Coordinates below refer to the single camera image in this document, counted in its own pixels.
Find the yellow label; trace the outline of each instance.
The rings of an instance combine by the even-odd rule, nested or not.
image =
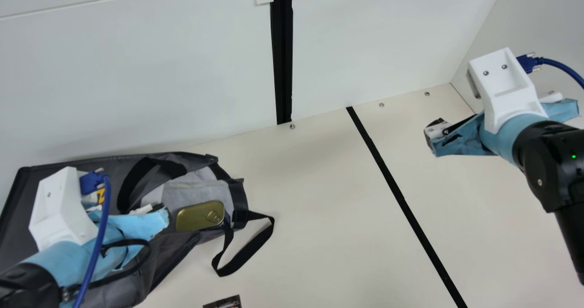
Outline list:
[[[102,204],[106,198],[105,197],[106,189],[105,188],[98,189],[97,193],[98,193],[98,204]]]

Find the black seam line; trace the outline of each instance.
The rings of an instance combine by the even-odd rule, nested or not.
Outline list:
[[[271,51],[274,67],[276,122],[292,121],[292,0],[270,4]]]
[[[442,262],[440,262],[438,254],[436,254],[436,251],[434,251],[434,248],[432,248],[432,244],[430,244],[430,241],[424,234],[424,231],[422,230],[420,224],[417,222],[416,217],[413,215],[413,212],[407,205],[407,202],[405,201],[405,197],[403,197],[400,187],[398,187],[396,180],[391,175],[391,172],[387,168],[385,161],[383,161],[383,158],[381,158],[381,154],[377,150],[377,147],[375,146],[375,143],[373,142],[371,137],[369,137],[369,134],[367,133],[367,130],[365,130],[363,123],[361,123],[359,116],[357,116],[357,113],[355,112],[352,106],[347,108],[347,112],[351,116],[353,123],[355,123],[355,126],[357,127],[359,134],[361,134],[363,141],[365,141],[367,148],[369,148],[369,152],[371,152],[371,155],[373,156],[375,162],[377,163],[377,166],[379,167],[379,170],[383,174],[383,177],[385,177],[387,185],[390,187],[390,190],[396,197],[396,201],[400,205],[400,208],[402,209],[402,212],[405,215],[407,222],[409,222],[409,225],[413,229],[413,232],[416,234],[417,239],[420,241],[420,244],[422,244],[426,254],[428,255],[428,258],[430,258],[430,261],[434,265],[434,268],[436,268],[436,272],[438,272],[438,275],[442,279],[442,282],[444,283],[446,289],[450,293],[450,296],[454,300],[456,306],[459,308],[467,308],[467,305],[465,304],[463,297],[456,289],[456,286],[454,285],[452,279],[450,279],[450,277],[448,276],[448,272],[446,271],[446,268],[444,268],[444,265],[442,265]]]

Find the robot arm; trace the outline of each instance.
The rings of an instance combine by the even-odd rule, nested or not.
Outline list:
[[[555,214],[584,285],[584,131],[563,124],[578,116],[578,104],[560,94],[538,99],[526,63],[542,58],[519,59],[505,48],[470,61],[467,75],[484,112],[456,125],[438,119],[424,129],[426,141],[437,157],[499,155],[517,166]]]

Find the gray fabric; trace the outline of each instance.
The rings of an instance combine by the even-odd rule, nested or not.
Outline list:
[[[233,215],[233,200],[229,185],[225,181],[204,181],[200,183],[171,183],[164,185],[162,202],[171,213],[171,220],[187,206],[210,201],[221,201],[225,211]]]
[[[160,202],[162,202],[162,197],[163,197],[163,193],[165,192],[165,188],[167,188],[167,186],[171,183],[201,183],[201,182],[211,182],[211,181],[217,181],[217,177],[215,177],[215,173],[213,173],[213,171],[211,171],[211,168],[206,167],[203,169],[199,169],[199,170],[195,170],[192,172],[187,173],[184,176],[181,177],[177,177],[175,179],[171,179],[169,181],[167,181],[166,183],[156,187],[155,189],[153,189],[150,193],[146,194],[146,196],[144,196],[142,198],[142,202],[140,206],[146,206],[148,204],[152,204],[152,206],[154,206],[155,204],[159,204]],[[204,202],[208,202],[214,199],[208,199],[205,200],[203,197],[200,198],[196,198],[196,203],[192,203],[192,204],[188,204],[185,206],[189,206],[189,205],[194,205],[194,204],[199,204],[199,203],[204,203]],[[231,201],[231,195],[229,196],[229,204],[231,205],[231,208],[228,211],[228,213],[231,215],[231,213],[233,212],[233,202]],[[223,202],[223,204],[225,204],[225,207],[228,207],[228,203],[227,202]]]

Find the blue connector plug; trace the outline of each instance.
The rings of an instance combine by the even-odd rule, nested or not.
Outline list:
[[[104,169],[100,168],[91,171],[79,178],[81,195],[88,195],[104,186]]]
[[[525,73],[529,74],[534,71],[534,68],[542,65],[542,57],[534,57],[536,54],[534,52],[517,57],[517,61],[523,67]]]

